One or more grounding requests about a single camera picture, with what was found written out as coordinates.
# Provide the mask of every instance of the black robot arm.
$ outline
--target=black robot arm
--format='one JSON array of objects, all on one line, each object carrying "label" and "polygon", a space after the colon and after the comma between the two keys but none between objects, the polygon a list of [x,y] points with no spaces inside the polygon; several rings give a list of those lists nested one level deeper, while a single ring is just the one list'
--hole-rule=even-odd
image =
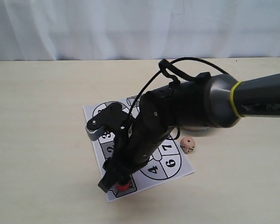
[{"label": "black robot arm", "polygon": [[135,119],[130,114],[138,98],[129,114],[113,103],[87,122],[91,140],[105,132],[115,134],[113,155],[105,161],[98,184],[104,192],[116,183],[127,184],[175,127],[229,128],[245,116],[280,117],[280,74],[238,82],[223,70],[217,76],[204,72],[190,77],[165,59],[159,67],[173,81],[143,94]]}]

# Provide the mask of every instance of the beige table surface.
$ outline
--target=beige table surface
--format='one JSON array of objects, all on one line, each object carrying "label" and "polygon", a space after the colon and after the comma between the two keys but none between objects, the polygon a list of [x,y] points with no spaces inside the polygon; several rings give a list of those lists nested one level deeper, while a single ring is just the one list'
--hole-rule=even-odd
[{"label": "beige table surface", "polygon": [[[238,80],[280,72],[280,58],[209,61]],[[0,62],[0,224],[280,224],[280,119],[195,133],[194,174],[106,202],[82,106],[137,94],[157,62]]]}]

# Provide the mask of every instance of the white backdrop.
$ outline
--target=white backdrop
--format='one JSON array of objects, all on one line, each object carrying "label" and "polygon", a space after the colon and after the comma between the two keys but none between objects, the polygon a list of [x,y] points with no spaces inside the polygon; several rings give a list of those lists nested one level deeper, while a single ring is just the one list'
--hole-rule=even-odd
[{"label": "white backdrop", "polygon": [[0,0],[0,60],[280,56],[280,0]]}]

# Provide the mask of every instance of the pink die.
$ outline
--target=pink die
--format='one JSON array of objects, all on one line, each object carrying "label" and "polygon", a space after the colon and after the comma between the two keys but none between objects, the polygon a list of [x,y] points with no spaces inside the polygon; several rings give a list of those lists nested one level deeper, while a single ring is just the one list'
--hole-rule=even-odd
[{"label": "pink die", "polygon": [[195,142],[194,139],[191,137],[184,137],[181,140],[181,148],[184,151],[184,153],[192,152],[195,149]]}]

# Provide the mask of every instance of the red object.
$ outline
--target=red object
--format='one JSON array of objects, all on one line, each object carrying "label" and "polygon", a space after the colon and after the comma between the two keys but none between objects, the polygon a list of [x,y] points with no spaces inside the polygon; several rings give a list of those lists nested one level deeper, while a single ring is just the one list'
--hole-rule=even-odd
[{"label": "red object", "polygon": [[121,186],[119,183],[117,183],[115,186],[116,186],[116,189],[119,190],[119,191],[126,191],[126,190],[128,190],[129,187],[130,187],[130,182],[127,183],[127,184],[124,185],[124,186]]}]

